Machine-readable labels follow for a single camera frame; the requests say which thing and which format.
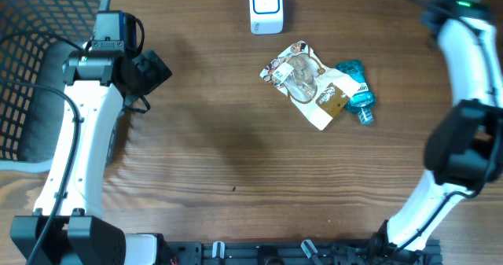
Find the beige snack pouch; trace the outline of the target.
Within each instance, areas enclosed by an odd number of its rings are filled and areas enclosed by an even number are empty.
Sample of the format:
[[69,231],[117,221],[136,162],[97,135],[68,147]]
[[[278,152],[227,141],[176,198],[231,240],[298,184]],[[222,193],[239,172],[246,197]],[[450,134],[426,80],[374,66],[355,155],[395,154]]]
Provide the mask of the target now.
[[291,44],[259,74],[324,130],[360,88],[348,74],[321,63],[304,41]]

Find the blue mouthwash bottle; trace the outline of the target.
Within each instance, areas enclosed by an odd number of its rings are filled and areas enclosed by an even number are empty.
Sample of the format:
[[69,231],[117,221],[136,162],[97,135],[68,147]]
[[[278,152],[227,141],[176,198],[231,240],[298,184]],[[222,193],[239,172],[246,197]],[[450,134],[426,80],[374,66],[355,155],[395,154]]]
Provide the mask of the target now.
[[361,124],[370,125],[374,121],[371,109],[376,104],[376,97],[366,81],[362,62],[360,60],[344,61],[336,64],[335,68],[348,74],[359,84],[357,92],[345,105],[346,110],[357,115]]

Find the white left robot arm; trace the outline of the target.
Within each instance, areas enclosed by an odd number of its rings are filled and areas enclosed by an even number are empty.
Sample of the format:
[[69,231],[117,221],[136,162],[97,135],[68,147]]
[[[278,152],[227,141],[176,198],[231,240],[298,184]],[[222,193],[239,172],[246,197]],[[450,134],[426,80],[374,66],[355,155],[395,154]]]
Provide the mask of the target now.
[[11,238],[28,264],[172,264],[162,234],[127,234],[102,219],[102,184],[126,103],[171,76],[148,50],[76,50],[63,64],[65,101],[46,183],[31,215],[14,217]]

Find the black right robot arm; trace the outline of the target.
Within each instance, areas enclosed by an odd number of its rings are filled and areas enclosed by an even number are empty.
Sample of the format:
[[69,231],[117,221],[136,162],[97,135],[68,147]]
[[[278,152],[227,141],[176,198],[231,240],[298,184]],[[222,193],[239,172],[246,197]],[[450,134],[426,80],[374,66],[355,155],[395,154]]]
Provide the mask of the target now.
[[453,107],[428,138],[425,170],[402,209],[369,241],[370,260],[425,259],[435,228],[464,200],[502,174],[502,71],[497,29],[481,0],[406,0],[423,7],[422,23],[443,53]]

